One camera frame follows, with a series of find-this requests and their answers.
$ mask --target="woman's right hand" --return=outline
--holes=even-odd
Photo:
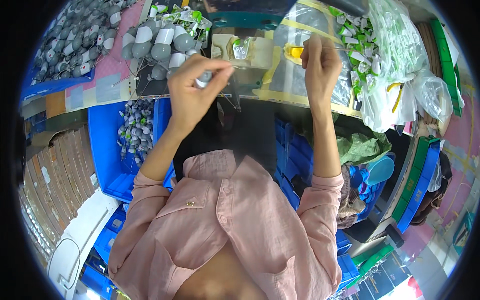
[[[303,46],[302,67],[306,70],[305,85],[312,115],[330,113],[330,100],[342,71],[338,52],[331,39],[315,34]]]

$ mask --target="yellow pliers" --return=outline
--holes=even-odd
[[[389,85],[388,88],[387,88],[387,92],[390,92],[394,87],[400,86],[400,92],[398,93],[398,97],[396,98],[395,105],[393,106],[393,109],[392,109],[392,113],[394,113],[396,111],[396,108],[398,107],[398,104],[400,103],[400,98],[402,97],[402,90],[403,90],[404,85],[405,84],[394,83],[394,84]]]

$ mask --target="woman's left hand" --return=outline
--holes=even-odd
[[[210,83],[204,89],[194,87],[195,79],[205,71],[215,74]],[[211,60],[199,54],[190,57],[168,81],[172,103],[169,127],[183,138],[191,133],[227,86],[233,72],[228,61]]]

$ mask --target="shirt sleeve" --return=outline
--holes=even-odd
[[[113,281],[170,196],[170,191],[163,187],[163,181],[151,180],[140,172],[133,183],[133,200],[127,219],[113,243],[108,259],[108,273]]]
[[[303,192],[297,213],[310,246],[318,262],[330,277],[331,293],[335,293],[342,280],[342,270],[337,261],[336,216],[340,207],[342,174],[333,178],[313,176],[312,186]]]

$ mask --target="green plastic crate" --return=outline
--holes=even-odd
[[[438,19],[430,20],[430,26],[432,27],[433,35],[438,47],[438,54],[440,54],[440,61],[442,64],[443,80],[447,84],[448,93],[452,98],[453,111],[456,116],[462,117],[462,108],[460,107],[460,99],[458,99],[458,93],[456,88],[460,85],[459,74],[455,72],[452,56],[450,55],[450,49],[448,48],[445,32],[442,29],[442,24]]]
[[[408,175],[407,184],[403,188],[402,195],[398,200],[398,204],[393,211],[392,218],[398,223],[400,218],[403,216],[405,209],[407,208],[410,199],[413,196],[413,192],[417,187],[417,183],[420,179],[421,171],[423,169],[423,165],[425,164],[425,159],[427,158],[428,148],[431,143],[436,142],[440,139],[434,138],[433,136],[420,137],[419,144],[417,146],[417,153],[415,154],[415,158],[413,160],[412,170]]]

